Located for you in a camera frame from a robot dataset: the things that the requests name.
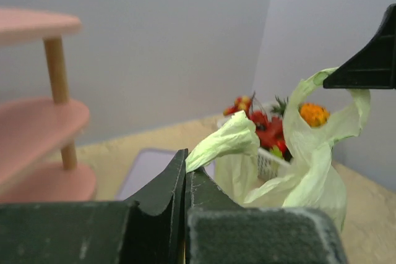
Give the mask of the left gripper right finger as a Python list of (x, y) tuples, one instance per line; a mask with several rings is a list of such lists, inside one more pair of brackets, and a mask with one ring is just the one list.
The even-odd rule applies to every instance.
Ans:
[(186, 263), (348, 263), (338, 231), (312, 208), (243, 208), (203, 170), (186, 175)]

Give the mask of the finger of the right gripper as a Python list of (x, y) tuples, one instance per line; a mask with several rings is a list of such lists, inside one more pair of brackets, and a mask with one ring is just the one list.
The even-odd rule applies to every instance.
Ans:
[(323, 81), (326, 89), (395, 88), (395, 4), (385, 11), (369, 43)]

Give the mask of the light green plastic bag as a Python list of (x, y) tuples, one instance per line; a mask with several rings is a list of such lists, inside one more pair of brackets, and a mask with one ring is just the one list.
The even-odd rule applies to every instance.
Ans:
[(330, 116), (320, 128), (311, 128), (298, 106), (334, 68), (300, 81), (289, 99), (283, 119), (286, 145), (293, 159), (283, 174), (258, 184), (259, 138), (254, 124), (239, 111), (201, 141), (186, 158), (186, 171), (235, 155), (236, 161), (219, 167), (218, 185), (242, 207), (309, 207), (325, 212), (342, 231), (347, 213), (347, 191), (332, 166), (332, 149), (339, 141), (360, 135), (371, 109), (368, 89), (351, 89), (352, 103)]

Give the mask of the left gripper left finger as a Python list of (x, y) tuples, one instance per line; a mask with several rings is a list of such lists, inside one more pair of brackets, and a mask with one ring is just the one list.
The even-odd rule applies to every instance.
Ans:
[(1, 205), (1, 262), (182, 263), (187, 155), (124, 200)]

